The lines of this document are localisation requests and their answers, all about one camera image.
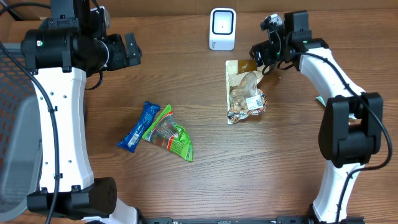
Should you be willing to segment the green snack bag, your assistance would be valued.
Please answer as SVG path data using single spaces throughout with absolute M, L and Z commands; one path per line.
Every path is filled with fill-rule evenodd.
M 171 105 L 167 105 L 158 115 L 144 132 L 142 139 L 170 151 L 188 162 L 193 161 L 192 141 L 185 127 L 175 121 Z

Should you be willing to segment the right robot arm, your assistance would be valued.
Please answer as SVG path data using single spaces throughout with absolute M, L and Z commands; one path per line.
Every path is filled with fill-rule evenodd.
M 329 45 L 312 36 L 307 11 L 267 16 L 260 27 L 269 38 L 252 46 L 250 55 L 257 65 L 294 67 L 311 81 L 326 104 L 318 134 L 326 166 L 306 222 L 363 223 L 362 218 L 349 218 L 346 208 L 359 173 L 386 166 L 367 166 L 379 152 L 381 138 L 389 137 L 382 123 L 382 97 L 365 92 L 345 74 Z

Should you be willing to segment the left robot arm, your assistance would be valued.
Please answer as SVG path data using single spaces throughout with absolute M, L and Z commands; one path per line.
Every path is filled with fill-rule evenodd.
M 108 15 L 96 1 L 52 1 L 50 9 L 50 18 L 27 31 L 21 43 L 42 140 L 39 188 L 27 196 L 27 208 L 48 218 L 144 223 L 138 209 L 118 198 L 112 177 L 94 176 L 84 115 L 87 78 L 139 65 L 141 49 L 131 33 L 106 33 Z

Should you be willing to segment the beige snack bag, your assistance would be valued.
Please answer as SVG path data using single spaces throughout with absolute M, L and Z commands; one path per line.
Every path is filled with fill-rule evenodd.
M 267 97 L 258 88 L 263 79 L 254 60 L 227 60 L 225 62 L 227 123 L 236 124 L 249 116 L 263 114 Z

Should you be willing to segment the blue snack bar wrapper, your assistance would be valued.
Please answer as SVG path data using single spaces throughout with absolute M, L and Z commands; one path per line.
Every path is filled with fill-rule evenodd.
M 159 110 L 159 105 L 146 101 L 138 122 L 131 129 L 129 134 L 117 143 L 117 147 L 121 147 L 129 152 L 134 152 L 143 134 L 154 122 L 155 116 Z

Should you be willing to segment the teal snack packet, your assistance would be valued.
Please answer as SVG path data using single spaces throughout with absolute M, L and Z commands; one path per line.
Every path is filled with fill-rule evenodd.
M 321 103 L 324 107 L 326 106 L 326 103 L 324 102 L 323 98 L 321 96 L 317 96 L 315 98 L 319 103 Z

